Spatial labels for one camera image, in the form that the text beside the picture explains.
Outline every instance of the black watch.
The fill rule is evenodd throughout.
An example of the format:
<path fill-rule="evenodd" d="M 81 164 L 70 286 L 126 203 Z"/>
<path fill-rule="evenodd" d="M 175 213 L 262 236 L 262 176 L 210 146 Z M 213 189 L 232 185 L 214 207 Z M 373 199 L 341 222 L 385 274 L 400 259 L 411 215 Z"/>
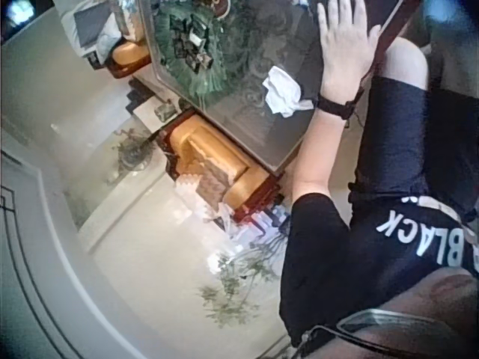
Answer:
<path fill-rule="evenodd" d="M 330 101 L 320 95 L 318 99 L 317 107 L 319 110 L 323 110 L 329 114 L 335 114 L 336 116 L 341 117 L 343 120 L 349 120 L 353 115 L 356 104 L 361 99 L 364 89 L 360 88 L 356 98 L 353 101 L 346 102 L 345 105 L 340 105 L 339 103 Z"/>

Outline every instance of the leg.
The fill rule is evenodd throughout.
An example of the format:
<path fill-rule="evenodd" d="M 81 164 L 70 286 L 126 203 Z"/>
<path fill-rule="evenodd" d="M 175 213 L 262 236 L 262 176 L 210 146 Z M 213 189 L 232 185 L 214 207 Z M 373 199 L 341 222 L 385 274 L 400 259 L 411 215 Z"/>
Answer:
<path fill-rule="evenodd" d="M 475 219 L 479 198 L 479 99 L 433 89 L 424 170 L 431 195 Z"/>
<path fill-rule="evenodd" d="M 397 38 L 373 78 L 359 150 L 353 211 L 371 201 L 427 193 L 423 175 L 427 62 L 418 47 Z"/>

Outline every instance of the glass table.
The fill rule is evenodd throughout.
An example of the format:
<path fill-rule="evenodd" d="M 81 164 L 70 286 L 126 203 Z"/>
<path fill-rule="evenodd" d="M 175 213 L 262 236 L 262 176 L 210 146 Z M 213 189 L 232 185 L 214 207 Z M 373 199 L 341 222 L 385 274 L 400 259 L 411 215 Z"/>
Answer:
<path fill-rule="evenodd" d="M 297 111 L 289 118 L 273 114 L 262 84 L 277 66 L 300 84 L 303 99 L 316 98 L 323 67 L 309 9 L 286 0 L 139 3 L 152 65 L 134 76 L 153 90 L 158 81 L 167 85 L 265 168 L 280 173 L 313 111 Z M 229 6 L 229 11 L 220 18 L 215 4 Z M 190 49 L 195 41 L 198 47 Z M 189 54 L 198 49 L 212 62 L 192 63 Z"/>

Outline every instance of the white tissue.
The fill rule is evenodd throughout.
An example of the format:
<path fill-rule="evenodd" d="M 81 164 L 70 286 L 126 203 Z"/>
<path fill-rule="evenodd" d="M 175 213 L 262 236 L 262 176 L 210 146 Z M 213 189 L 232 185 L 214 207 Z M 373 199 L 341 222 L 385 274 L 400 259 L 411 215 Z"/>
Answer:
<path fill-rule="evenodd" d="M 266 103 L 273 114 L 281 113 L 283 117 L 293 116 L 294 111 L 312 110 L 313 102 L 301 99 L 301 88 L 285 71 L 273 66 L 264 80 L 263 86 L 268 89 Z"/>

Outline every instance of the eyeglasses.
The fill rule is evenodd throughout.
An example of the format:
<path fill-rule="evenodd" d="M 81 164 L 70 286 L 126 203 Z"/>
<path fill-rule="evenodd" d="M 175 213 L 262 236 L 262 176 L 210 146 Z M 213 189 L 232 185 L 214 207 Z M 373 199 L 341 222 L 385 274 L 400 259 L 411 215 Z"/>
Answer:
<path fill-rule="evenodd" d="M 291 359 L 303 358 L 301 355 L 305 345 L 316 337 L 318 331 L 327 331 L 355 346 L 393 358 L 479 358 L 479 352 L 468 348 L 460 335 L 444 322 L 369 309 L 342 319 L 336 329 L 317 325 L 307 331 L 302 335 L 302 341 Z M 382 341 L 385 337 L 393 339 L 394 343 L 384 346 L 379 339 Z"/>

